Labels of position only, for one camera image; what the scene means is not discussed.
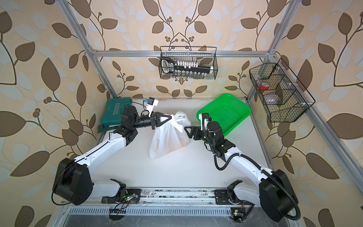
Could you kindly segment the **white printed plastic bag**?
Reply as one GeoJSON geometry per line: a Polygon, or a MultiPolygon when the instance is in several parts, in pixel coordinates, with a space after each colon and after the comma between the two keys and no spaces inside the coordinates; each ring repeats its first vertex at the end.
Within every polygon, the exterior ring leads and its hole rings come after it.
{"type": "Polygon", "coordinates": [[[151,159],[157,159],[171,152],[186,147],[190,139],[184,130],[191,126],[186,113],[178,111],[172,114],[172,119],[155,129],[155,134],[149,149],[151,159]]]}

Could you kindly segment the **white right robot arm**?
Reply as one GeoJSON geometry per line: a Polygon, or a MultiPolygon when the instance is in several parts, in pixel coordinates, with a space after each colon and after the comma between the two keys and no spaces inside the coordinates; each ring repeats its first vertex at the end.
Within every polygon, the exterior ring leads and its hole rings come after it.
{"type": "Polygon", "coordinates": [[[295,221],[301,218],[297,196],[282,170],[271,170],[243,154],[224,137],[217,122],[205,121],[200,126],[189,126],[184,130],[189,138],[209,145],[217,170],[222,171],[228,165],[233,165],[253,182],[253,185],[247,185],[242,180],[236,180],[230,184],[227,188],[230,203],[247,201],[258,205],[275,222],[283,218],[295,221]]]}

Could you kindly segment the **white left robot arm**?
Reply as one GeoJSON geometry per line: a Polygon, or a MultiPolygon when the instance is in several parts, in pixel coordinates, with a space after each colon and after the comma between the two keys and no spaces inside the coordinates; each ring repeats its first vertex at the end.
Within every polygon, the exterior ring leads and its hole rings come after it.
{"type": "Polygon", "coordinates": [[[173,115],[160,112],[139,115],[136,107],[126,107],[120,125],[109,134],[107,140],[75,159],[65,158],[59,163],[52,193],[74,205],[100,197],[123,201],[123,190],[126,187],[123,182],[116,179],[97,182],[92,179],[92,174],[115,152],[128,146],[137,136],[138,128],[155,129],[173,118],[173,115]]]}

